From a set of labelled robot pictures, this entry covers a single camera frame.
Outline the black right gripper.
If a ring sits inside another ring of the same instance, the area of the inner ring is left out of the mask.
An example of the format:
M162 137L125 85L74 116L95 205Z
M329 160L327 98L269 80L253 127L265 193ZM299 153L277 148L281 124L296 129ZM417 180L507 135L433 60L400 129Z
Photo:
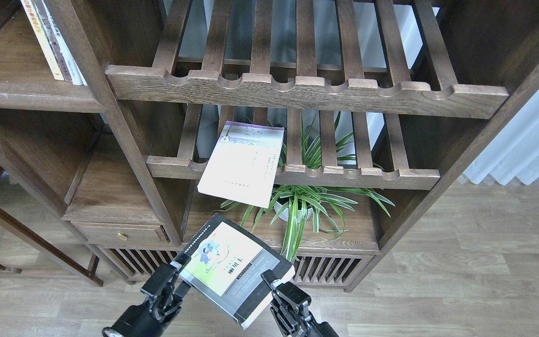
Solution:
M311 297L291 282L279 281L272 270L261 273L272 294L271 312L284 337L307 337L312 313Z

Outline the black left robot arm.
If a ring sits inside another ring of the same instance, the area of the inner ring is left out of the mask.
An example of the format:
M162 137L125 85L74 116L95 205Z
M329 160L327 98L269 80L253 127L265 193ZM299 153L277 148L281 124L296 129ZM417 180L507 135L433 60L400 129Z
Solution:
M174 283L191 257L180 253L170 264L161 264L141 288L146 300L131 305L111 327L102 329L104 337L160 337L181 311L182 299L190 290Z

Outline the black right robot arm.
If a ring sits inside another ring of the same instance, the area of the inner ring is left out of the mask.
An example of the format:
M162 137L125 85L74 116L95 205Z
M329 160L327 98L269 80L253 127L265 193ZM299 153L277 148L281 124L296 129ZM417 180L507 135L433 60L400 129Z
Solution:
M309 294L290 281L282 282L272 270L262 273L262 279L271 288L271 313L284 337L338 336L328 322L316 322Z

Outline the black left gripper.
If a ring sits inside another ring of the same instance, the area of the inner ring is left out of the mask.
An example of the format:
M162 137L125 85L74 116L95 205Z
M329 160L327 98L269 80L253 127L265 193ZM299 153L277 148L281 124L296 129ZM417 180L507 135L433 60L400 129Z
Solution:
M192 288L187 282L175 287L178 275L192 259L180 252L170 264L162 264L141 288L147 296L147 310L160 323L171 323L180 313L182 300Z

